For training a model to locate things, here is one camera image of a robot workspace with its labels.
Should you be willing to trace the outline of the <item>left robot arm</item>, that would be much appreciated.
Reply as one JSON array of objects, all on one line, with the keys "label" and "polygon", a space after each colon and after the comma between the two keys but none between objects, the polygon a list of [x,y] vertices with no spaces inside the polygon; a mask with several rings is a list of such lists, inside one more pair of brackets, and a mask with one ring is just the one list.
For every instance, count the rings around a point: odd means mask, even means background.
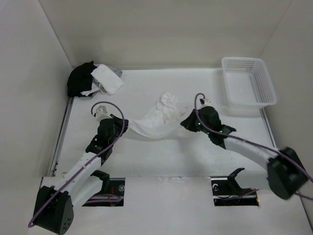
[{"label": "left robot arm", "polygon": [[39,189],[33,217],[28,226],[39,226],[57,235],[65,234],[74,219],[74,210],[85,203],[97,203],[96,194],[110,189],[109,174],[100,167],[112,154],[113,145],[127,131],[129,121],[114,115],[100,121],[97,134],[77,164],[55,185]]}]

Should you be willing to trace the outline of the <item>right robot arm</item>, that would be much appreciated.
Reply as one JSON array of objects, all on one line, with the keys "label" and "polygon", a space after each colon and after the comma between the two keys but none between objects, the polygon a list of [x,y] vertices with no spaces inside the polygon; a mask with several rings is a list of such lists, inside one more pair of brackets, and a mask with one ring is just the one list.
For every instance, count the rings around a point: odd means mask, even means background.
[{"label": "right robot arm", "polygon": [[237,130],[222,124],[212,106],[193,109],[180,125],[188,131],[207,134],[216,146],[238,153],[261,166],[267,172],[268,189],[281,199],[290,199],[307,181],[313,180],[292,148],[272,149],[236,136]]}]

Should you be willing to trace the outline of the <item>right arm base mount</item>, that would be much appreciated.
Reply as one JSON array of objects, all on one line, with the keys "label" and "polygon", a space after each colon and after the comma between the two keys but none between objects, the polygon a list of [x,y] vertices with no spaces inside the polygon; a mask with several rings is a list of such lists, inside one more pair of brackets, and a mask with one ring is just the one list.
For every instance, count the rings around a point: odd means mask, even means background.
[{"label": "right arm base mount", "polygon": [[244,168],[238,168],[228,176],[211,178],[213,203],[216,207],[259,206],[257,189],[242,188],[236,181]]}]

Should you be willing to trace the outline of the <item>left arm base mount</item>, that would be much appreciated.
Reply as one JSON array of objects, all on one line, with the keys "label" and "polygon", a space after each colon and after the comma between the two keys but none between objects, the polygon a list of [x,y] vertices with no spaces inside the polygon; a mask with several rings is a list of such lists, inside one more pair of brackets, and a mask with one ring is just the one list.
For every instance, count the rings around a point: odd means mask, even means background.
[{"label": "left arm base mount", "polygon": [[83,207],[122,207],[124,206],[125,178],[111,178],[108,173],[96,170],[92,173],[101,180],[100,191],[94,194]]}]

